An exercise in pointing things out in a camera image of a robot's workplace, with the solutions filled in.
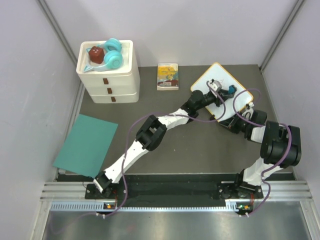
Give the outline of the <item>blue bone-shaped eraser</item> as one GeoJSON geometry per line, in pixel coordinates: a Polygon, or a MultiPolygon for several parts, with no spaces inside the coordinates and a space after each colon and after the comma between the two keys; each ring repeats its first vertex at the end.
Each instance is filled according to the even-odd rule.
{"type": "Polygon", "coordinates": [[[230,85],[228,88],[228,94],[229,95],[234,95],[237,91],[237,88],[234,85],[230,85]]]}

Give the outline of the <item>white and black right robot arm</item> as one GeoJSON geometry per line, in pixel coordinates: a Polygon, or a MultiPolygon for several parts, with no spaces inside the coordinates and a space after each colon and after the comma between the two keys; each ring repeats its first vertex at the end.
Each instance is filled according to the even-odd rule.
{"type": "Polygon", "coordinates": [[[236,174],[233,183],[220,183],[221,199],[248,199],[263,197],[263,180],[273,173],[296,166],[301,159],[301,134],[296,126],[283,126],[267,120],[267,113],[260,110],[246,111],[220,123],[230,132],[244,133],[248,141],[261,144],[260,157],[255,163],[236,174]]]}

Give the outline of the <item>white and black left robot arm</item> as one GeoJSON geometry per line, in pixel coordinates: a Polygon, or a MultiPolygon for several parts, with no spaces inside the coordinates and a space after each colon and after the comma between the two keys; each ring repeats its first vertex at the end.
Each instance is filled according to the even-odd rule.
{"type": "Polygon", "coordinates": [[[222,118],[227,111],[225,101],[233,98],[236,90],[234,86],[230,86],[229,90],[221,89],[217,93],[209,91],[203,94],[200,90],[195,90],[175,112],[163,116],[149,115],[137,131],[132,145],[126,145],[124,154],[94,178],[93,184],[97,194],[102,198],[109,198],[114,191],[113,184],[120,181],[128,168],[143,155],[155,150],[168,130],[195,120],[199,115],[198,110],[211,104],[215,104],[216,107],[222,105],[222,118]]]}

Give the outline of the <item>yellow illustrated book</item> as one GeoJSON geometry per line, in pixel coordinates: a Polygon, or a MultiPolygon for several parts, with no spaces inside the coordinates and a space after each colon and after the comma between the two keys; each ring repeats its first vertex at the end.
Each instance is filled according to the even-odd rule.
{"type": "Polygon", "coordinates": [[[179,65],[177,63],[159,63],[157,65],[158,91],[176,91],[179,89],[179,65]]]}

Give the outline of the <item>white three-drawer storage unit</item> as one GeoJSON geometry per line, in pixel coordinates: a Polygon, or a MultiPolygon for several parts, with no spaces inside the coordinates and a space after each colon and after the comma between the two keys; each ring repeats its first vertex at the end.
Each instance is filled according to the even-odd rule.
{"type": "Polygon", "coordinates": [[[105,41],[84,41],[80,45],[76,73],[85,89],[97,104],[135,103],[139,100],[140,74],[132,40],[119,40],[122,44],[121,67],[107,71],[84,72],[88,61],[86,48],[102,44],[105,41]]]}

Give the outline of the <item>teal cat-ear headphones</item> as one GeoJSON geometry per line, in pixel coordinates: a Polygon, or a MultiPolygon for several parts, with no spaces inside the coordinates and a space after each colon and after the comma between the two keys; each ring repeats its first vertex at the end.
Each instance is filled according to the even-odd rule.
{"type": "Polygon", "coordinates": [[[83,71],[86,72],[104,72],[108,70],[115,70],[121,67],[123,63],[122,44],[116,38],[110,38],[106,42],[95,45],[103,48],[104,59],[101,64],[94,63],[90,60],[89,51],[92,47],[86,48],[88,53],[88,61],[83,71]]]}

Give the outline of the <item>dark red plush cube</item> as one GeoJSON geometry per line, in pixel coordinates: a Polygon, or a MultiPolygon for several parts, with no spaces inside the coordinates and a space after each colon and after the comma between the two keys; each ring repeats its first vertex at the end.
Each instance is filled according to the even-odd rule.
{"type": "Polygon", "coordinates": [[[105,52],[103,48],[99,46],[93,46],[89,52],[89,58],[93,63],[101,64],[104,61],[105,52]]]}

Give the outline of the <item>teal paper sheet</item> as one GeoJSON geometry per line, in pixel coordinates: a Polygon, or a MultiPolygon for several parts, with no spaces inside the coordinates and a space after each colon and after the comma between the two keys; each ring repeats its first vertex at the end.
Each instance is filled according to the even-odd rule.
{"type": "Polygon", "coordinates": [[[79,114],[53,166],[85,177],[99,172],[118,124],[79,114]]]}

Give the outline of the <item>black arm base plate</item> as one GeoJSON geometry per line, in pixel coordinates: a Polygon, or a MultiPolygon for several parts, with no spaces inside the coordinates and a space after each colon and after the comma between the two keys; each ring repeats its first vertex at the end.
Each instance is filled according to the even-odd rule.
{"type": "Polygon", "coordinates": [[[169,196],[208,197],[212,200],[224,199],[262,199],[261,187],[254,189],[237,189],[233,183],[216,183],[213,181],[200,182],[128,182],[124,184],[112,184],[104,193],[100,193],[94,184],[88,184],[85,192],[86,200],[122,200],[127,195],[128,200],[137,200],[139,197],[155,197],[157,200],[169,196]]]}

